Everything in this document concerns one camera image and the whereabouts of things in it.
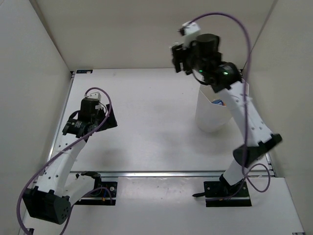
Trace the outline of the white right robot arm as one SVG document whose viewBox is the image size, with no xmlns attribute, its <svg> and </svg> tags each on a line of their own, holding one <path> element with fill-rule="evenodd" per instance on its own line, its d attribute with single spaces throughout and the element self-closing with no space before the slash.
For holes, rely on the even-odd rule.
<svg viewBox="0 0 313 235">
<path fill-rule="evenodd" d="M 198 72 L 200 84 L 210 86 L 229 109 L 244 138 L 244 144 L 233 150 L 234 160 L 220 176 L 220 191 L 230 196 L 245 181 L 247 170 L 282 141 L 264 123 L 246 91 L 246 81 L 234 63 L 222 60 L 220 38 L 201 34 L 188 43 L 171 47 L 176 72 L 186 75 Z"/>
</svg>

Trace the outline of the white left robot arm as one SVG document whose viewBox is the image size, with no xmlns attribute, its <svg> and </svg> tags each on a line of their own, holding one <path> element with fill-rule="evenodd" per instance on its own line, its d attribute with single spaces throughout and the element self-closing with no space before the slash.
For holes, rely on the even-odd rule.
<svg viewBox="0 0 313 235">
<path fill-rule="evenodd" d="M 86 96 L 80 110 L 72 113 L 63 130 L 57 149 L 59 157 L 45 168 L 33 188 L 23 193 L 22 199 L 33 218 L 63 224 L 69 217 L 71 207 L 83 196 L 97 196 L 102 192 L 100 174 L 84 171 L 66 184 L 70 171 L 87 139 L 75 143 L 91 131 L 104 131 L 117 127 L 113 109 L 103 105 L 99 93 Z"/>
</svg>

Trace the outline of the clear bottle blue label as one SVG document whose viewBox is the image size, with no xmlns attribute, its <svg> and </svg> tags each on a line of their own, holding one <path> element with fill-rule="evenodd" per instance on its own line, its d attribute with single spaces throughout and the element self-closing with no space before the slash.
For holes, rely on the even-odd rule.
<svg viewBox="0 0 313 235">
<path fill-rule="evenodd" d="M 221 99 L 215 99 L 211 102 L 212 104 L 225 106 L 225 103 Z"/>
</svg>

